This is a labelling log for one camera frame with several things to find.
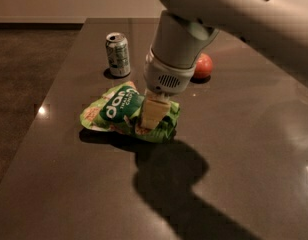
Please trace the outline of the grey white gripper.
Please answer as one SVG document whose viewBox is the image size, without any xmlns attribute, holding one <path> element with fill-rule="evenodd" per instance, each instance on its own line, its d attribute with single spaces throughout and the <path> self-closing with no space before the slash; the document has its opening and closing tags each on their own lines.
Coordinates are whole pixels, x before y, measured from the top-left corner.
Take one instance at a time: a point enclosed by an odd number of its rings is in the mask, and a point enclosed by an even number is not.
<svg viewBox="0 0 308 240">
<path fill-rule="evenodd" d="M 195 70 L 196 56 L 178 49 L 151 46 L 145 59 L 147 89 L 142 103 L 140 126 L 155 129 L 170 110 L 168 96 L 183 92 Z"/>
</svg>

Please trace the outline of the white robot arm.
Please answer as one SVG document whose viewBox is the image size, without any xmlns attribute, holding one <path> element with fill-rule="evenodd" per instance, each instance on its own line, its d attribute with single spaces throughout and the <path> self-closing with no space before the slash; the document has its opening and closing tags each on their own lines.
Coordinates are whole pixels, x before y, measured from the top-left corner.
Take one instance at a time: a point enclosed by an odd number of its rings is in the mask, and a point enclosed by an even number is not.
<svg viewBox="0 0 308 240">
<path fill-rule="evenodd" d="M 154 129 L 183 92 L 202 50 L 220 30 L 308 88 L 308 0 L 160 0 L 165 6 L 146 56 L 140 126 Z"/>
</svg>

